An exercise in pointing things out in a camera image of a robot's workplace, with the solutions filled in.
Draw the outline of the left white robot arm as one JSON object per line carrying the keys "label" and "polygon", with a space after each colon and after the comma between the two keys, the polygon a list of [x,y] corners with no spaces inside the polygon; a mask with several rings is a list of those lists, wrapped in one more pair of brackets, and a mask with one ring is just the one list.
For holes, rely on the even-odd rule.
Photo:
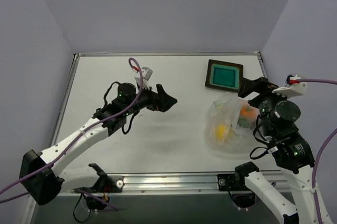
{"label": "left white robot arm", "polygon": [[117,83],[116,98],[110,103],[106,101],[80,129],[47,149],[24,154],[20,183],[38,205],[45,205],[59,193],[72,189],[102,191],[112,181],[97,164],[88,164],[84,171],[74,173],[66,167],[116,131],[127,134],[124,126],[132,122],[128,116],[134,118],[144,108],[164,113],[175,104],[177,99],[167,94],[161,84],[156,84],[156,91],[152,91],[143,85]]}

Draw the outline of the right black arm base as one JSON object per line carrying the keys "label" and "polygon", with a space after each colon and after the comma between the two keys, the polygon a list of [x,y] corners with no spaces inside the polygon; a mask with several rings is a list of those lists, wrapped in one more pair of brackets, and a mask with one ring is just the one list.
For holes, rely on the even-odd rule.
{"label": "right black arm base", "polygon": [[257,202],[255,193],[240,184],[236,180],[235,174],[218,174],[217,186],[219,191],[228,193],[232,203],[239,211],[248,211]]}

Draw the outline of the clear plastic bag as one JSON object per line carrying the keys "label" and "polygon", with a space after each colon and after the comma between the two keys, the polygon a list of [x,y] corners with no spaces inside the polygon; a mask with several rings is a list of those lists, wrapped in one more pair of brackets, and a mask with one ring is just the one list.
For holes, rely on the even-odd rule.
{"label": "clear plastic bag", "polygon": [[207,145],[225,155],[248,155],[261,144],[253,136],[258,110],[235,93],[225,92],[206,113]]}

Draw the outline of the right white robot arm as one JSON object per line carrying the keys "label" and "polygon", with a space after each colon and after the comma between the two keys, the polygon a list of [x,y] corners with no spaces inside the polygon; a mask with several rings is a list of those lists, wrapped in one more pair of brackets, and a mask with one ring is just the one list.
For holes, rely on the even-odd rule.
{"label": "right white robot arm", "polygon": [[336,84],[336,81],[288,75],[286,85],[279,87],[265,77],[256,80],[243,78],[238,92],[241,98],[252,92],[258,94],[248,103],[259,110],[254,133],[260,134],[258,141],[265,145],[261,156],[273,156],[276,166],[286,178],[294,201],[288,201],[252,162],[235,168],[234,182],[237,187],[247,188],[258,196],[279,223],[332,222],[316,182],[316,173],[321,155],[336,132],[330,134],[314,156],[309,143],[295,125],[301,111],[289,100],[304,95],[308,83]]}

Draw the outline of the green fake lime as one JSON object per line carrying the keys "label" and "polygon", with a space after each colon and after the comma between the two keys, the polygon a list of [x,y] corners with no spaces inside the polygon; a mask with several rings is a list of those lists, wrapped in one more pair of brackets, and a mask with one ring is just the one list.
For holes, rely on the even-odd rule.
{"label": "green fake lime", "polygon": [[252,130],[254,128],[254,121],[249,118],[241,117],[237,121],[237,128]]}

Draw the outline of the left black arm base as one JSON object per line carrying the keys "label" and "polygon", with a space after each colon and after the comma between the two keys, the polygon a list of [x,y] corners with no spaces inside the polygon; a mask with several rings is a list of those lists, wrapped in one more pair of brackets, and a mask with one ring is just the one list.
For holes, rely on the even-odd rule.
{"label": "left black arm base", "polygon": [[94,212],[118,211],[116,207],[110,207],[110,193],[121,193],[124,186],[122,176],[109,176],[99,165],[91,163],[89,171],[94,171],[94,183],[90,186],[82,186],[74,189],[76,193],[84,196],[86,206]]}

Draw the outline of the orange fake persimmon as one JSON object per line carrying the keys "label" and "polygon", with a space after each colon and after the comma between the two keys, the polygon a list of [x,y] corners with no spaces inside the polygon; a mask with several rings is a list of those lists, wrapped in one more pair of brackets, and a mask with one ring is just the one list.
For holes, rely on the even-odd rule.
{"label": "orange fake persimmon", "polygon": [[241,107],[239,119],[245,119],[249,122],[255,122],[257,115],[258,110],[246,104]]}

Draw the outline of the yellow fake pear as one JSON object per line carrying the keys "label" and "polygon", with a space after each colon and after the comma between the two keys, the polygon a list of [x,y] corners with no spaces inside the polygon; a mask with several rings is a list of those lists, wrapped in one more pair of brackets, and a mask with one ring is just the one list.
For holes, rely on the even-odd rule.
{"label": "yellow fake pear", "polygon": [[223,144],[224,142],[228,142],[232,138],[233,131],[231,127],[225,124],[220,124],[213,127],[213,134],[215,141],[219,144]]}

